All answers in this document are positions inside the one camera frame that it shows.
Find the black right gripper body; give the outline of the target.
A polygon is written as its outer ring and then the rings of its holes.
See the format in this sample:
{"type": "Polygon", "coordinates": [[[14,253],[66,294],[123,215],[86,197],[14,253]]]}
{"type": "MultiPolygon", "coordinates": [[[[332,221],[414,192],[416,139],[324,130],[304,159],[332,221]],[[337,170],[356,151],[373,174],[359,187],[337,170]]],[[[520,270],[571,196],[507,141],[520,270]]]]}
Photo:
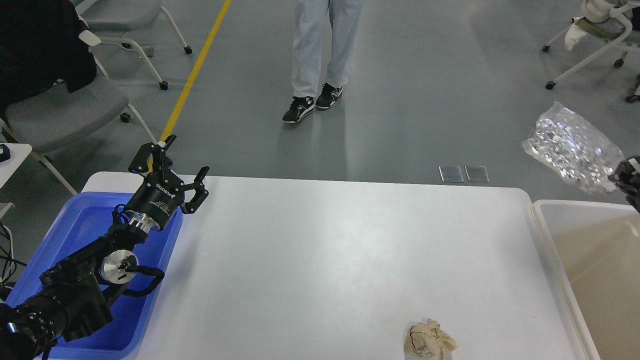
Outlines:
{"type": "Polygon", "coordinates": [[[640,212],[640,176],[633,175],[625,183],[626,200],[638,213],[640,212]]]}

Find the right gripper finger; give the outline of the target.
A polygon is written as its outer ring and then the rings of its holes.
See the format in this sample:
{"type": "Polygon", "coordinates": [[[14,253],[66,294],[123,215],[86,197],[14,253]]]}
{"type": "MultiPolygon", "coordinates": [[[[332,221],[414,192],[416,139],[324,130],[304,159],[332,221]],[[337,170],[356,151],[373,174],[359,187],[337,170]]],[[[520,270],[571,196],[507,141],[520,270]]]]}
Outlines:
{"type": "Polygon", "coordinates": [[[626,193],[626,181],[633,175],[640,175],[639,156],[631,156],[622,160],[613,173],[608,175],[608,180],[610,180],[618,190],[626,193]]]}

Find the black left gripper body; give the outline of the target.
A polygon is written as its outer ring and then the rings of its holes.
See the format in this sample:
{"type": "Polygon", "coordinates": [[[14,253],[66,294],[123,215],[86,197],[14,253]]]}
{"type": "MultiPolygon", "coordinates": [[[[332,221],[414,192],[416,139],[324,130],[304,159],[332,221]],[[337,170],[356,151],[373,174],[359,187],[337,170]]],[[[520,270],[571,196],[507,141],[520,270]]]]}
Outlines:
{"type": "Polygon", "coordinates": [[[176,173],[170,171],[165,180],[160,175],[158,172],[147,175],[124,210],[128,215],[146,215],[162,231],[178,207],[185,202],[185,192],[178,189],[184,182],[176,173]]]}

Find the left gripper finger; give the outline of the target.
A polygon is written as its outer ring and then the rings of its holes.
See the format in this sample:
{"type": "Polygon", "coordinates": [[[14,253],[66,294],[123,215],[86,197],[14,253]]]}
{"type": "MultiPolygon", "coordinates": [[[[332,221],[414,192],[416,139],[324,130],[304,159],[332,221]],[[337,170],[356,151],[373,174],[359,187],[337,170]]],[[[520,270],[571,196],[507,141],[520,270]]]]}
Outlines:
{"type": "Polygon", "coordinates": [[[195,191],[194,196],[190,201],[181,203],[181,212],[183,212],[183,214],[194,214],[209,196],[210,192],[206,189],[204,184],[208,171],[210,171],[210,167],[203,166],[195,175],[192,183],[181,184],[181,191],[183,193],[186,193],[187,191],[195,191]]]}
{"type": "Polygon", "coordinates": [[[167,177],[170,167],[173,165],[173,160],[167,156],[167,151],[176,138],[175,134],[170,134],[165,140],[157,143],[142,144],[130,162],[128,171],[140,175],[160,173],[167,177]]]}

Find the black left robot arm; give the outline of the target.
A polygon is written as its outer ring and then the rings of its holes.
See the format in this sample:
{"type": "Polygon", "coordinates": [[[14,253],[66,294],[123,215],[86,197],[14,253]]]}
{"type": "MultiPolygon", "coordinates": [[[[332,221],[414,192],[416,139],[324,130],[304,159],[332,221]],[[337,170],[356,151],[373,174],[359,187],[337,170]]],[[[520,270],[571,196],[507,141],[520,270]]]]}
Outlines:
{"type": "Polygon", "coordinates": [[[47,359],[59,338],[89,337],[112,322],[119,297],[148,296],[162,282],[165,272],[139,264],[135,246],[164,230],[176,210],[194,214],[209,194],[207,166],[193,183],[171,170],[166,152],[175,139],[172,134],[137,151],[128,170],[144,180],[128,203],[114,207],[104,235],[44,271],[40,292],[15,307],[1,306],[3,360],[47,359]]]}

